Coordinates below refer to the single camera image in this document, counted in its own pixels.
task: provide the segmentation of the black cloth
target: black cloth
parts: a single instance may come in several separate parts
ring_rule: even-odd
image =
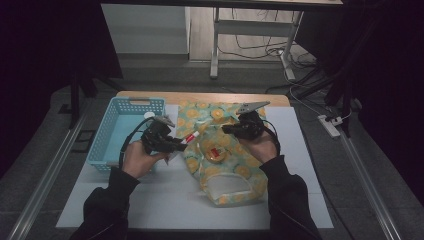
[[[260,168],[268,177],[272,239],[319,239],[313,237],[319,237],[319,232],[310,215],[306,184],[300,176],[290,175],[284,156],[271,159]],[[129,196],[139,183],[112,168],[108,188],[96,188],[87,198],[84,222],[70,239],[125,239]]]

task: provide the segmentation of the blue plastic basket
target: blue plastic basket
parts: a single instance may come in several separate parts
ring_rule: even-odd
[[[125,138],[145,119],[146,113],[154,113],[156,116],[165,115],[165,100],[163,98],[112,98],[88,152],[87,163],[100,172],[110,171],[111,166],[117,166]],[[140,137],[141,133],[137,133],[132,141]]]

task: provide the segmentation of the yellow floral bag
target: yellow floral bag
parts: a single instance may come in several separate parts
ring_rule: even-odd
[[[259,161],[238,140],[221,129],[234,124],[240,104],[180,104],[177,137],[193,131],[200,135],[184,151],[188,171],[200,182],[200,188],[219,206],[254,202],[266,191],[267,178]],[[264,110],[258,111],[261,117]]]

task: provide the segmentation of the power strip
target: power strip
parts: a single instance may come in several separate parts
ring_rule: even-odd
[[[318,116],[318,120],[321,122],[321,124],[324,126],[325,130],[327,130],[328,134],[330,134],[330,136],[332,138],[340,137],[340,132],[336,129],[336,127],[334,127],[334,125],[331,121],[327,122],[325,120],[326,118],[327,118],[327,116],[325,116],[325,115]]]

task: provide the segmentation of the dark background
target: dark background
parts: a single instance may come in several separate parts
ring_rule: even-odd
[[[43,121],[51,94],[68,86],[75,73],[80,82],[93,72],[122,76],[100,3],[94,1],[3,1],[0,58],[0,177]]]
[[[364,7],[376,2],[349,1]],[[380,17],[352,70],[339,81],[353,80],[353,97],[363,107],[361,123],[424,205],[424,7],[421,1],[389,3],[366,11],[306,12],[296,41],[332,75],[369,19]]]

